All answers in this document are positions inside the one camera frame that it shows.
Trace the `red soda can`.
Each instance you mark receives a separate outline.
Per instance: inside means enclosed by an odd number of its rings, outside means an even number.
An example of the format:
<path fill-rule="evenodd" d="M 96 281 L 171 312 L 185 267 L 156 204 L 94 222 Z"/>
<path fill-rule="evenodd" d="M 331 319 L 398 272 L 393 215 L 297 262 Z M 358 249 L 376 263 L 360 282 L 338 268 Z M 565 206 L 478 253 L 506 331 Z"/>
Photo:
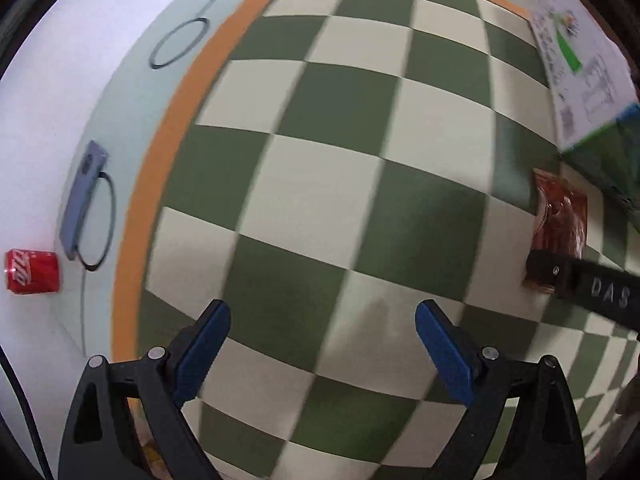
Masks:
<path fill-rule="evenodd" d="M 55 252 L 10 249 L 4 255 L 6 289 L 15 295 L 50 294 L 61 288 Z"/>

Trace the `open cardboard box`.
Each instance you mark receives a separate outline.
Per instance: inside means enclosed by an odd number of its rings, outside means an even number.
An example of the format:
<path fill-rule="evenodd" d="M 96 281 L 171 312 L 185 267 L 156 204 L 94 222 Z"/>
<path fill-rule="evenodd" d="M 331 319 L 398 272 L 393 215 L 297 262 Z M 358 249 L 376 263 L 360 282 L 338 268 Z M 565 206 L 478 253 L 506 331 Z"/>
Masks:
<path fill-rule="evenodd" d="M 564 160 L 639 224 L 639 99 L 623 52 L 580 0 L 536 0 L 530 26 Z"/>

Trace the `blue smartphone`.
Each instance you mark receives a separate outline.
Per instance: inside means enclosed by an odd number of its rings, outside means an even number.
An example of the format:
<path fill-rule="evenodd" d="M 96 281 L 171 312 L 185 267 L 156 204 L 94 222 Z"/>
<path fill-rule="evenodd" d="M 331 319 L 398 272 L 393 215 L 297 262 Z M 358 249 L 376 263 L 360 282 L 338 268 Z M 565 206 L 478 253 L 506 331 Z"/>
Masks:
<path fill-rule="evenodd" d="M 60 227 L 60 242 L 68 260 L 74 260 L 94 188 L 108 159 L 107 151 L 91 140 L 80 158 L 68 193 Z"/>

